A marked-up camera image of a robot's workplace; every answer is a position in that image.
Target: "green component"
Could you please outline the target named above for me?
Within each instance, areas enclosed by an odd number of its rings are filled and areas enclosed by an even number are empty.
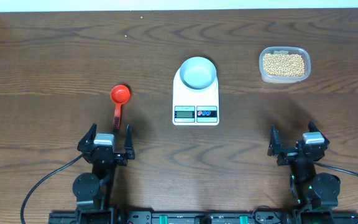
[[[168,215],[160,215],[160,224],[168,224]]]
[[[240,224],[248,224],[248,217],[240,216]]]

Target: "black metal frame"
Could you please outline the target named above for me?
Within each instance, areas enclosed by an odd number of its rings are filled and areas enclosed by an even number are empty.
[[[319,132],[313,122],[310,132]],[[126,166],[128,159],[135,159],[131,127],[127,127],[125,153],[115,153],[113,146],[94,144],[96,124],[78,143],[78,150],[93,164],[92,173],[81,174],[73,184],[77,197],[74,213],[50,213],[48,224],[356,224],[357,213],[333,213],[338,205],[340,180],[335,175],[316,174],[314,164],[324,157],[329,141],[306,144],[297,141],[296,146],[284,148],[278,131],[272,125],[270,130],[269,156],[277,156],[277,165],[289,165],[291,169],[291,191],[299,207],[287,212],[252,213],[175,213],[153,211],[123,211],[109,207],[109,196],[117,166]]]

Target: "red scoop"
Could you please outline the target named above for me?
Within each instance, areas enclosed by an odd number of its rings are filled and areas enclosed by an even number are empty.
[[[111,100],[116,104],[116,110],[114,111],[114,130],[118,131],[121,123],[121,105],[128,103],[131,98],[131,93],[128,87],[124,85],[115,86],[110,92]]]

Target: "container of beans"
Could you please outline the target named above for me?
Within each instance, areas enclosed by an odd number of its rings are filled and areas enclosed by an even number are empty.
[[[310,56],[299,47],[268,47],[259,56],[259,70],[265,82],[300,82],[310,75]]]

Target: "white digital scale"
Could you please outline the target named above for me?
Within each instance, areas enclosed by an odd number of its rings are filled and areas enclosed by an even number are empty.
[[[219,88],[214,64],[203,57],[186,60],[173,78],[172,123],[218,125]]]

